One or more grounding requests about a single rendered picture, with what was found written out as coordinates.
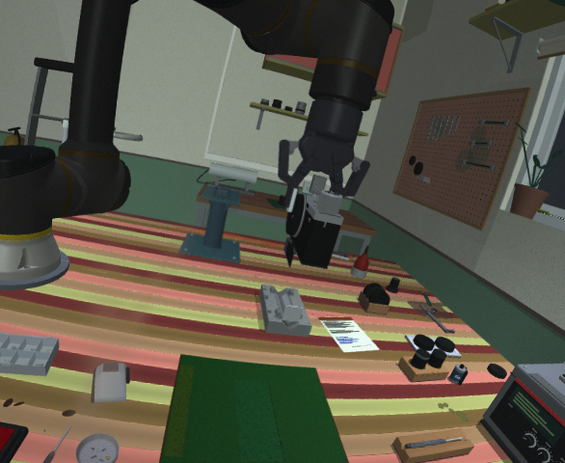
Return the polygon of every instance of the striped table surface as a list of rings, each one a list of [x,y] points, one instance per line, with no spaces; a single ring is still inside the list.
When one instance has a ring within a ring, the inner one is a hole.
[[[296,257],[289,268],[282,243],[232,233],[225,238],[240,243],[241,263],[181,256],[186,233],[204,229],[117,212],[57,219],[53,232],[70,258],[66,275],[0,290],[0,332],[60,340],[46,376],[0,374],[0,422],[30,431],[14,461],[41,462],[71,426],[56,463],[73,463],[78,443],[98,432],[118,440],[121,463],[157,462],[182,354],[316,368],[351,463],[397,462],[391,444],[398,435],[458,427],[475,448],[450,461],[507,458],[478,422],[504,384],[487,366],[514,366],[450,313],[444,325],[456,330],[448,337],[470,371],[465,384],[410,383],[397,365],[413,355],[404,335],[443,331],[409,304],[423,301],[426,289],[393,262],[372,259],[364,280],[350,274],[353,258],[333,259],[326,270]],[[392,277],[401,283],[390,312],[365,313],[359,293]],[[262,284],[300,291],[312,323],[308,338],[264,332]],[[343,353],[317,320],[342,314],[380,350]],[[92,372],[104,362],[130,367],[127,401],[91,403]],[[9,398],[13,405],[4,406]]]

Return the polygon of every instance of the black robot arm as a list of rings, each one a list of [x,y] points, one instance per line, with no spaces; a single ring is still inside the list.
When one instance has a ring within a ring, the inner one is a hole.
[[[258,53],[317,58],[309,94],[315,98],[304,136],[302,162],[288,174],[290,150],[281,141],[279,177],[291,192],[310,171],[322,172],[332,191],[357,193],[370,164],[353,148],[363,111],[370,108],[391,33],[390,0],[196,0],[242,31]],[[342,186],[342,169],[354,162]]]

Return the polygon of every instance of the green floor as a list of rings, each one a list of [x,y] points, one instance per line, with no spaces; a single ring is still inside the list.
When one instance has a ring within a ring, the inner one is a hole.
[[[0,145],[4,144],[8,135],[8,132],[0,133]],[[60,146],[58,142],[40,139],[36,145],[56,152]],[[132,187],[128,200],[118,212],[183,224],[196,223],[196,198],[202,188],[196,180],[206,170],[205,167],[129,154],[121,154],[121,159],[130,169]],[[203,164],[208,165],[209,162],[204,160]],[[201,181],[213,179],[206,174]],[[239,182],[227,184],[244,186]],[[254,189],[274,195],[285,191],[282,184],[265,180],[258,180]],[[510,363],[553,364],[565,361],[565,338],[551,328],[360,204],[345,200],[343,208],[351,210],[377,231],[377,236],[370,243],[371,257],[393,260],[402,266]],[[228,216],[225,230],[279,241],[286,239],[281,224],[234,214]],[[355,254],[359,247],[359,240],[343,237],[340,251]]]

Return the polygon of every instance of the ladder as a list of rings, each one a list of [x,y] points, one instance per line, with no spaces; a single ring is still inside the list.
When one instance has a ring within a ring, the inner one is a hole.
[[[62,143],[67,139],[67,122],[68,118],[54,118],[53,116],[45,116],[40,113],[42,107],[42,96],[44,94],[44,86],[47,82],[47,74],[49,70],[57,70],[59,72],[73,73],[74,63],[67,63],[65,61],[47,60],[45,58],[35,58],[34,66],[39,70],[36,74],[36,81],[34,83],[34,94],[32,95],[32,103],[30,104],[30,114],[28,116],[28,129],[25,134],[25,145],[34,145],[36,141],[36,134],[39,130],[39,120],[48,119],[50,121],[58,121],[63,123],[64,137]],[[131,140],[133,142],[141,142],[144,137],[141,135],[134,135],[132,133],[115,132],[114,138],[123,140]]]

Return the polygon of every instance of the white paper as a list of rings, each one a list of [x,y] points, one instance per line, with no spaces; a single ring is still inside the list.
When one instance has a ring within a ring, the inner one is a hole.
[[[379,350],[379,347],[366,335],[362,328],[351,317],[319,318],[330,336],[343,352],[365,352]]]

